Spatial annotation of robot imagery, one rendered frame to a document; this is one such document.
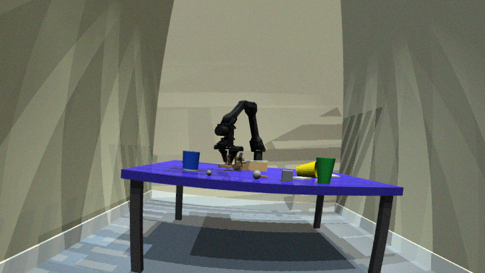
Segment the dark green cup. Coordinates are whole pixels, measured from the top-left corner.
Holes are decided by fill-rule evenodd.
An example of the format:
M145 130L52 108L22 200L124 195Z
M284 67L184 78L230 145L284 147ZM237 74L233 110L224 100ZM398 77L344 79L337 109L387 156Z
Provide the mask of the dark green cup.
M317 183L330 184L335 158L316 158Z

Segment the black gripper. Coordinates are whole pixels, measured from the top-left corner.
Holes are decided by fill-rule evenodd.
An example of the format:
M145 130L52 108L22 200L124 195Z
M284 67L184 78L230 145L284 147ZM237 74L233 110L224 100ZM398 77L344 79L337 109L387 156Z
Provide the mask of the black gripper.
M235 146L235 145L233 145L233 142L234 142L234 140L235 140L235 138L234 138L233 136L224 136L224 138L223 138L223 139L225 140L226 138L228 138L228 140L229 140L229 145L228 145L228 146L226 146L225 148L220 148L220 149L218 150L217 145L215 145L215 146L214 146L214 149L218 150L218 151L221 153L222 158L223 158L223 162L225 162L225 156L227 155L227 150L225 150L225 149L231 150L231 151L229 151L229 152L230 152L230 154L231 154L231 155L230 155L230 163L232 163L232 161L234 160L234 158L235 158L236 154L237 154L239 151L243 151L243 150L244 150L244 148L243 148L242 146ZM229 147L230 147L230 148L229 148Z

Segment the blue mug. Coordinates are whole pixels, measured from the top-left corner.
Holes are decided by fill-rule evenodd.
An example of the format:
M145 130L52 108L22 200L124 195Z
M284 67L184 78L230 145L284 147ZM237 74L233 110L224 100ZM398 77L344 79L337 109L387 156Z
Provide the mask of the blue mug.
M183 170L198 171L199 157L199 152L183 151Z

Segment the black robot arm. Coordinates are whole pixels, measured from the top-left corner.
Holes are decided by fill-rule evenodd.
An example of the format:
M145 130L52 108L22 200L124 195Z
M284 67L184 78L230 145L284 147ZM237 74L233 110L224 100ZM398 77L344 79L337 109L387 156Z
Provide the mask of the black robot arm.
M217 124L217 127L215 128L215 134L217 136L233 137L234 129L236 129L234 124L236 123L237 117L243 109L245 113L248 115L249 124L250 124L250 131L251 131L252 138L249 142L250 142L251 152L254 152L254 160L262 160L262 152L265 152L266 149L263 145L262 139L259 137L259 134L258 134L258 127L257 127L257 121L256 121L257 104L255 102L250 102L246 100L239 101L236 107L230 113L227 113L223 117L221 123ZM228 145L229 145L228 138L226 138L225 140L221 138L221 141L217 143L217 148L218 149L225 148Z

